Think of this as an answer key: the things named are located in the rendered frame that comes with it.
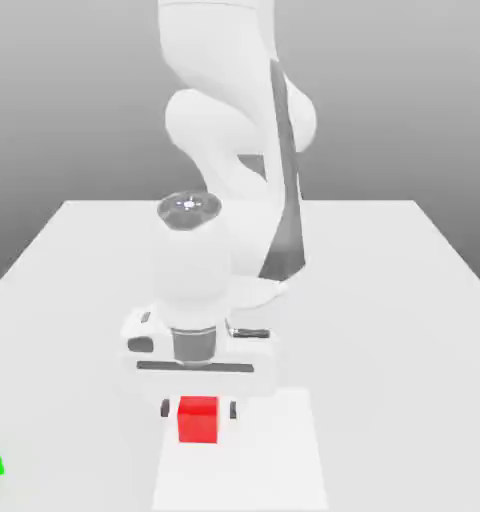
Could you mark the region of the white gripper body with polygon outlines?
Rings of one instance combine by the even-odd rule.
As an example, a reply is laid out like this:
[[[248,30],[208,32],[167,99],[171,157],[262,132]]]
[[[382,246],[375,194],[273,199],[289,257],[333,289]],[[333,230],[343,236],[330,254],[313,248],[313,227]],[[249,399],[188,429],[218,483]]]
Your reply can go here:
[[[185,367],[173,360],[155,361],[147,354],[134,353],[119,358],[127,382],[148,397],[271,395],[278,381],[273,357],[214,361],[202,367]]]

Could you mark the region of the small red cube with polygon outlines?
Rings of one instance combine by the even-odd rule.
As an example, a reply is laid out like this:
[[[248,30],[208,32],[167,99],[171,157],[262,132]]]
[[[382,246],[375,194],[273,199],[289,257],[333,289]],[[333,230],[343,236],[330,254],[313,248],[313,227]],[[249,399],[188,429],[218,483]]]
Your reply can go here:
[[[219,399],[214,396],[182,396],[178,413],[181,443],[216,444],[219,429]]]

